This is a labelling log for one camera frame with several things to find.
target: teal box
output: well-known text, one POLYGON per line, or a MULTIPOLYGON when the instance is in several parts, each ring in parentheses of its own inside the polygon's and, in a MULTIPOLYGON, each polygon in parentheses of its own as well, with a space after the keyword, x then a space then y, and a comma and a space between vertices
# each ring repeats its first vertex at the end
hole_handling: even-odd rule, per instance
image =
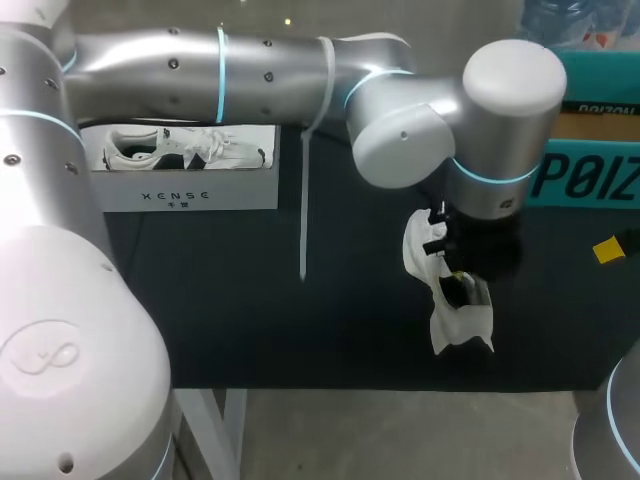
POLYGON ((640 52, 555 53, 567 71, 565 111, 640 115, 640 52))
POLYGON ((550 140, 527 205, 640 208, 640 143, 550 140))

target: yellow tag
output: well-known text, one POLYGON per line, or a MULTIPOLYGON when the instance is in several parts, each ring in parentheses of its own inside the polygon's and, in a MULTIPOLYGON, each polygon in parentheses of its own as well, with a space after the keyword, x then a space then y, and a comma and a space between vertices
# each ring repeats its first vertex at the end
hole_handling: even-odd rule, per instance
POLYGON ((601 264, 625 256, 616 237, 611 237, 609 240, 605 240, 593 247, 593 253, 596 254, 601 264))

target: white shoe box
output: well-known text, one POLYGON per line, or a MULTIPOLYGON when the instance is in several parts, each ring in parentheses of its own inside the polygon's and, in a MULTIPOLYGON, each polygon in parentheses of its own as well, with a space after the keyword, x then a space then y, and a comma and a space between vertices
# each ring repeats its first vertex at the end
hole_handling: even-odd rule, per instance
POLYGON ((265 152, 262 168, 109 171, 103 157, 107 134, 114 128, 129 134, 149 131, 148 126, 136 125, 97 126, 82 131, 91 181, 105 212, 278 208, 279 127, 216 127, 240 141, 260 146, 265 152))

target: white cloth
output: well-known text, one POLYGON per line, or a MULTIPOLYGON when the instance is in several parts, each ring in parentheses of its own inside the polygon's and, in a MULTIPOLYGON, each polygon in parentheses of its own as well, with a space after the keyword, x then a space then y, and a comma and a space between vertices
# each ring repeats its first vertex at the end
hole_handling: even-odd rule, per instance
POLYGON ((430 210, 417 210, 407 223, 402 245, 404 267, 409 274, 426 283, 433 294, 435 308, 431 314, 431 343, 436 355, 447 345, 461 345, 473 337, 480 337, 493 351, 493 307, 486 282, 464 274, 463 284, 470 305, 453 308, 440 285, 440 278, 451 272, 440 255, 427 255, 422 246, 443 238, 447 233, 444 223, 429 224, 430 210))

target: blue label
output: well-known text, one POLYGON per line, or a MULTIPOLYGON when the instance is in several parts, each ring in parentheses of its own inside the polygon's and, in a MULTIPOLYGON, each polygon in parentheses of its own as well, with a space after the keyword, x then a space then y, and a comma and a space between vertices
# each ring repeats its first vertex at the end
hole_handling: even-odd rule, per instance
POLYGON ((640 208, 640 144, 550 141, 527 205, 640 208))

